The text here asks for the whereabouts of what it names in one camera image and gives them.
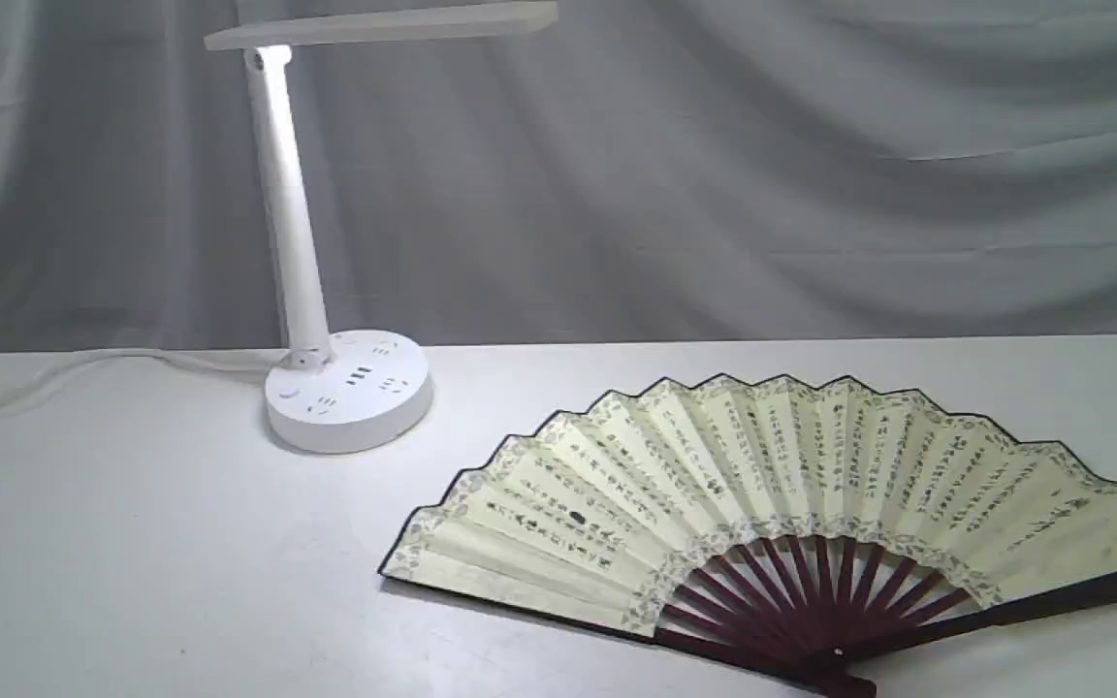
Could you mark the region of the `paper folding fan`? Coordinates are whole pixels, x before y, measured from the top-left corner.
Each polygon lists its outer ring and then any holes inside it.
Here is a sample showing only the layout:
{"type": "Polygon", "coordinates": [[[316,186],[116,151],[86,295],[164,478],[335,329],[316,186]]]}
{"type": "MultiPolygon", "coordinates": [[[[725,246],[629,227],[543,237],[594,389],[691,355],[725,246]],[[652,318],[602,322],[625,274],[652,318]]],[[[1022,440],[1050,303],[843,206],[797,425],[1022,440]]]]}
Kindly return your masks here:
{"type": "Polygon", "coordinates": [[[855,664],[1117,604],[1117,481],[916,389],[663,379],[506,436],[378,574],[873,697],[855,664]]]}

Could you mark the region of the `white desk lamp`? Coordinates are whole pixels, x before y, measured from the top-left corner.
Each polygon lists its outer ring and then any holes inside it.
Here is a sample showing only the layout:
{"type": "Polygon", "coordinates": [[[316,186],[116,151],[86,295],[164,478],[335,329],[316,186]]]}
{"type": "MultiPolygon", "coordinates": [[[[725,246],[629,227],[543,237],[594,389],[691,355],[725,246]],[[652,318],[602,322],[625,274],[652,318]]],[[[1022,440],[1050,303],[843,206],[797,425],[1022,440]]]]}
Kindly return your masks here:
{"type": "Polygon", "coordinates": [[[276,19],[206,36],[208,51],[240,54],[251,97],[287,340],[262,401],[283,443],[307,455],[359,455],[416,428],[433,398],[429,358],[411,337],[330,331],[287,75],[294,48],[526,35],[556,18],[554,1],[510,1],[276,19]]]}

